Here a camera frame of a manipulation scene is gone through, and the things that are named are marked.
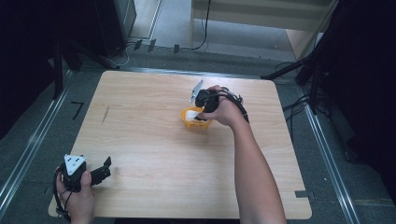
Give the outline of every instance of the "wooden tabletop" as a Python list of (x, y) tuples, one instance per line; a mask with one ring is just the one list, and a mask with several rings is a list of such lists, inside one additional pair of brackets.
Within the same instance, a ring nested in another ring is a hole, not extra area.
[[(180, 119), (201, 78), (103, 73), (71, 152), (86, 156), (89, 170), (111, 157), (111, 176), (93, 187), (97, 217), (239, 218), (230, 128), (213, 121), (188, 129)], [(305, 188), (275, 84), (205, 77), (203, 89), (217, 84), (244, 98), (286, 217), (310, 218), (308, 199), (295, 195)]]

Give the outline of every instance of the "gray floor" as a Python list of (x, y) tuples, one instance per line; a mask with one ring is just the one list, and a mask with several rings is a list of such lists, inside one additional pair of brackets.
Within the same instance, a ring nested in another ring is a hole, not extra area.
[(130, 37), (151, 39), (161, 4), (160, 0), (134, 0), (137, 13)]
[[(281, 42), (278, 45), (286, 47), (289, 44), (288, 40), (282, 36), (277, 39)], [(247, 57), (247, 54), (232, 55), (230, 52), (221, 50), (216, 52), (182, 50), (174, 54), (173, 49), (162, 47), (156, 47), (152, 52), (148, 52), (148, 46), (142, 46), (137, 50), (129, 48), (130, 60), (121, 67), (121, 70), (149, 68), (259, 78), (260, 75), (274, 72), (277, 64), (290, 60), (288, 56), (272, 58), (271, 50), (273, 49), (271, 46), (272, 44), (268, 43), (263, 43), (260, 46), (260, 48), (267, 48), (266, 56), (262, 57)], [(283, 50), (286, 52), (284, 55), (290, 54), (290, 49)], [(1, 223), (64, 223), (62, 219), (50, 217), (47, 211), (51, 199), (53, 171), (62, 162), (63, 154), (70, 153), (94, 90), (101, 74), (105, 71), (97, 63), (85, 59), (85, 57), (83, 59), (83, 68), (80, 72), (73, 73), (74, 79), (64, 98), (64, 103), (7, 207)], [(127, 58), (125, 54), (121, 53), (111, 60), (123, 63)], [(290, 105), (301, 96), (299, 87), (292, 79), (295, 75), (295, 72), (290, 72), (284, 78), (276, 80), (276, 89), (282, 105)], [(3, 185), (11, 175), (31, 134), (49, 108), (52, 94), (53, 85), (50, 85), (21, 116), (9, 134), (0, 141), (2, 153), (0, 162), (3, 165), (3, 169), (0, 169), (0, 184)], [(78, 108), (71, 104), (72, 101), (84, 103), (76, 119), (73, 117)], [(391, 203), (378, 174), (367, 165), (352, 164), (346, 161), (343, 144), (334, 131), (331, 118), (322, 114), (318, 114), (318, 118), (361, 223), (396, 223), (396, 208)], [(310, 203), (313, 216), (308, 220), (288, 220), (288, 222), (347, 223), (305, 112), (293, 117), (293, 139), (306, 190), (312, 195)], [(94, 223), (114, 223), (114, 221), (114, 218), (97, 218)]]

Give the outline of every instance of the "black cable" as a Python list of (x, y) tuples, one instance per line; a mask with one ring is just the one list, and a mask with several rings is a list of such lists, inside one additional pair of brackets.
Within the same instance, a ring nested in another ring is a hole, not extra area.
[[(140, 46), (149, 47), (150, 45), (148, 45), (148, 44), (143, 44), (143, 43), (142, 43), (142, 44), (140, 44)], [(156, 46), (155, 49), (169, 49), (169, 50), (172, 50), (172, 51), (173, 51), (175, 48)], [(185, 50), (185, 51), (192, 51), (193, 49), (189, 49), (189, 48), (179, 48), (179, 50), (180, 50), (180, 51), (182, 51), (182, 50)]]
[[(202, 27), (202, 31), (205, 32), (204, 20), (203, 19), (201, 19), (201, 27)], [(207, 50), (208, 48), (209, 48), (209, 44), (206, 42), (206, 48), (204, 49), (204, 51)]]
[(303, 104), (303, 105), (300, 105), (300, 107), (298, 107), (296, 110), (293, 109), (293, 113), (292, 113), (290, 116), (288, 116), (288, 117), (286, 118), (286, 121), (288, 121), (289, 119), (291, 119), (292, 116), (295, 116), (295, 115), (301, 113), (306, 105), (308, 105), (308, 102), (304, 102), (304, 104)]
[(308, 95), (309, 95), (309, 94), (306, 94), (306, 95), (300, 97), (294, 104), (286, 105), (286, 106), (282, 107), (282, 110), (285, 111), (285, 110), (288, 110), (288, 109), (292, 108), (293, 106), (296, 106), (296, 105), (300, 104), (300, 103), (301, 103), (300, 101), (301, 101), (303, 98), (305, 98), (306, 96), (308, 96)]
[(278, 68), (280, 65), (285, 64), (285, 63), (293, 63), (293, 62), (283, 62), (283, 63), (279, 63), (279, 64), (277, 64), (277, 65), (275, 66), (274, 70), (277, 72), (277, 68)]
[(71, 218), (70, 218), (68, 212), (62, 207), (62, 203), (61, 203), (61, 200), (59, 199), (59, 195), (58, 195), (58, 190), (56, 189), (56, 182), (57, 182), (57, 179), (58, 179), (58, 174), (63, 169), (65, 169), (64, 163), (62, 163), (58, 167), (58, 169), (56, 169), (56, 171), (55, 171), (55, 175), (53, 176), (53, 182), (52, 182), (52, 193), (53, 193), (53, 196), (55, 198), (55, 202), (56, 202), (56, 206), (57, 206), (56, 207), (56, 213), (59, 216), (62, 216), (64, 219), (66, 219), (66, 221), (71, 222)]
[(292, 104), (292, 105), (288, 105), (288, 106), (289, 106), (288, 109), (290, 109), (292, 106), (297, 106), (297, 105), (299, 105), (299, 104), (301, 104), (301, 103), (304, 103), (304, 105), (300, 106), (297, 110), (294, 110), (293, 116), (294, 116), (294, 115), (297, 115), (298, 113), (300, 113), (300, 112), (303, 110), (303, 107), (309, 104), (309, 99), (305, 99), (305, 100), (301, 101), (301, 102), (298, 103), (298, 104), (294, 103), (294, 104)]
[(70, 199), (70, 196), (72, 196), (73, 190), (74, 190), (74, 188), (70, 191), (69, 196), (66, 199), (66, 202), (64, 202), (64, 211), (66, 211), (66, 212), (67, 212), (67, 208), (66, 208), (67, 202), (69, 202), (69, 199)]
[(204, 98), (201, 98), (201, 100), (208, 99), (208, 98), (215, 97), (215, 96), (224, 96), (238, 107), (238, 109), (241, 111), (242, 116), (244, 117), (245, 121), (247, 121), (247, 123), (249, 123), (248, 112), (242, 106), (242, 101), (243, 101), (242, 97), (239, 96), (239, 98), (238, 98), (236, 95), (232, 95), (232, 94), (228, 93), (227, 91), (217, 91), (217, 92), (225, 92), (226, 94), (220, 94), (220, 93), (211, 94), (211, 95), (207, 95)]
[(291, 139), (292, 143), (294, 143), (294, 141), (293, 141), (293, 110), (294, 110), (294, 106), (291, 108), (291, 111), (290, 111), (290, 139)]
[(317, 111), (318, 111), (318, 112), (320, 112), (320, 113), (322, 113), (322, 114), (325, 114), (325, 115), (327, 115), (327, 112), (326, 112), (326, 111), (323, 111), (323, 110), (321, 110), (321, 109), (319, 108), (319, 106), (318, 106), (318, 105), (316, 105), (316, 109), (317, 109)]
[(202, 42), (202, 44), (201, 44), (198, 48), (191, 49), (191, 50), (200, 49), (201, 46), (206, 42), (206, 37), (207, 37), (207, 20), (209, 19), (210, 3), (211, 3), (211, 0), (209, 0), (209, 3), (208, 3), (208, 5), (207, 5), (206, 22), (205, 22), (205, 38), (204, 38), (204, 41)]

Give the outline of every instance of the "wire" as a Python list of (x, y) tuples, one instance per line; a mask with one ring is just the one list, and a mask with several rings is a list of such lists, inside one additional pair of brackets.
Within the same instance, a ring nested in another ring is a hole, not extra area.
[(282, 65), (282, 64), (285, 64), (285, 63), (293, 63), (293, 62), (283, 62), (283, 63), (279, 63), (279, 64), (277, 64), (276, 66), (275, 66), (275, 71), (277, 71), (277, 68), (280, 66), (280, 65)]
[(320, 113), (322, 113), (322, 114), (325, 114), (325, 115), (327, 115), (327, 112), (326, 111), (323, 111), (323, 110), (321, 110), (320, 109), (320, 107), (319, 107), (319, 105), (316, 105), (316, 109), (317, 109), (317, 111), (318, 112), (320, 112)]
[[(294, 104), (282, 107), (283, 111), (291, 109), (289, 117), (286, 118), (286, 122), (288, 122), (288, 120), (290, 120), (290, 139), (291, 139), (291, 142), (294, 141), (294, 139), (293, 139), (294, 138), (293, 137), (293, 116), (297, 115), (298, 113), (303, 111), (303, 108), (308, 104), (309, 99), (304, 99), (306, 96), (308, 96), (308, 94), (303, 95), (302, 97), (300, 97)], [(297, 106), (297, 105), (300, 105), (300, 104), (303, 104), (303, 105), (301, 105), (297, 110), (294, 110), (294, 107)]]
[(59, 216), (64, 217), (64, 219), (66, 219), (68, 222), (71, 221), (71, 218), (69, 216), (69, 214), (67, 213), (66, 209), (62, 208), (62, 203), (61, 200), (59, 199), (59, 195), (58, 195), (58, 190), (56, 188), (56, 182), (58, 180), (58, 174), (64, 169), (64, 163), (62, 163), (58, 169), (56, 169), (55, 175), (53, 176), (53, 181), (52, 181), (52, 193), (53, 196), (55, 198), (55, 202), (56, 202), (56, 213), (58, 213)]
[(206, 12), (206, 22), (205, 22), (205, 37), (204, 37), (204, 41), (202, 42), (202, 44), (198, 47), (198, 48), (194, 48), (194, 49), (191, 49), (191, 50), (197, 50), (197, 49), (200, 49), (201, 48), (201, 46), (206, 42), (206, 37), (207, 37), (207, 20), (209, 19), (209, 10), (210, 10), (210, 3), (211, 3), (212, 1), (211, 0), (209, 0), (209, 3), (207, 4), (207, 12)]
[[(206, 32), (205, 27), (204, 27), (204, 9), (201, 8), (201, 27), (202, 27), (202, 31)], [(206, 48), (204, 50), (207, 50), (209, 48), (209, 44), (206, 41)]]
[(131, 44), (130, 46), (128, 46), (128, 47), (125, 49), (125, 54), (126, 54), (126, 56), (127, 56), (127, 60), (126, 60), (125, 63), (114, 63), (113, 61), (111, 61), (111, 60), (108, 59), (108, 58), (106, 58), (106, 60), (108, 60), (109, 62), (113, 63), (113, 64), (116, 65), (116, 66), (124, 66), (125, 64), (127, 64), (127, 63), (129, 62), (128, 48), (130, 48), (131, 46), (134, 46), (134, 43)]
[(67, 202), (69, 202), (69, 199), (70, 199), (70, 196), (72, 196), (73, 190), (74, 190), (74, 188), (70, 191), (69, 196), (66, 199), (66, 202), (64, 202), (64, 211), (66, 211), (66, 212), (67, 212), (67, 208), (66, 208)]
[(242, 97), (240, 95), (239, 95), (239, 98), (238, 98), (236, 95), (230, 94), (227, 91), (217, 91), (217, 92), (218, 93), (207, 95), (206, 97), (201, 98), (200, 100), (205, 100), (205, 99), (208, 99), (208, 98), (211, 98), (211, 97), (216, 97), (216, 96), (224, 96), (228, 100), (233, 102), (238, 107), (238, 109), (241, 111), (242, 116), (244, 117), (245, 121), (247, 121), (247, 123), (249, 123), (249, 121), (248, 121), (248, 112), (242, 106), (243, 99), (242, 99)]

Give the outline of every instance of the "orange bowl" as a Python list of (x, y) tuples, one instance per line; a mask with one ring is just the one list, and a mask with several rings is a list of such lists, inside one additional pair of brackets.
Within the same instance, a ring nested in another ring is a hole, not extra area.
[(209, 119), (207, 121), (204, 121), (204, 120), (193, 120), (193, 121), (186, 120), (186, 114), (187, 114), (187, 111), (189, 111), (189, 110), (193, 110), (193, 111), (196, 111), (196, 112), (204, 111), (203, 108), (195, 107), (195, 106), (191, 106), (191, 107), (187, 107), (187, 108), (183, 109), (181, 111), (181, 113), (180, 113), (180, 117), (181, 117), (181, 120), (183, 120), (183, 122), (186, 125), (186, 127), (187, 128), (190, 128), (190, 127), (201, 127), (203, 129), (207, 129), (207, 127), (209, 126), (210, 122), (212, 122), (212, 120), (211, 119)]

